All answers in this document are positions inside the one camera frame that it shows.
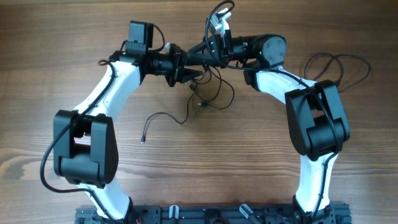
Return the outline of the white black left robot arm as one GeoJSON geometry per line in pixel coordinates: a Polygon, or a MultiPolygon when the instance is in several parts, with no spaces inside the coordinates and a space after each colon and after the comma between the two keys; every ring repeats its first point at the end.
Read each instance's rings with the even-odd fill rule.
{"type": "Polygon", "coordinates": [[[74,185],[72,192],[86,192],[96,206],[100,223],[141,223],[133,202],[116,178],[119,153],[114,121],[129,96],[147,74],[162,75],[169,86],[185,83],[202,74],[193,58],[175,44],[153,49],[157,26],[131,21],[129,37],[108,59],[99,61],[107,71],[89,97],[74,110],[60,110],[54,117],[53,154],[55,173],[74,185]]]}

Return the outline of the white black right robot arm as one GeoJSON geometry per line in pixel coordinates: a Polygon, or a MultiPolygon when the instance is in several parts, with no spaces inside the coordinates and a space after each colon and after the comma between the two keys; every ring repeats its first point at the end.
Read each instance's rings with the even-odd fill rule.
{"type": "Polygon", "coordinates": [[[248,85],[285,105],[290,140],[300,154],[295,201],[304,215],[316,217],[330,204],[331,170],[350,130],[334,82],[307,80],[286,71],[286,49],[285,38],[277,34],[232,37],[226,31],[204,37],[188,57],[215,67],[240,62],[248,85]]]}

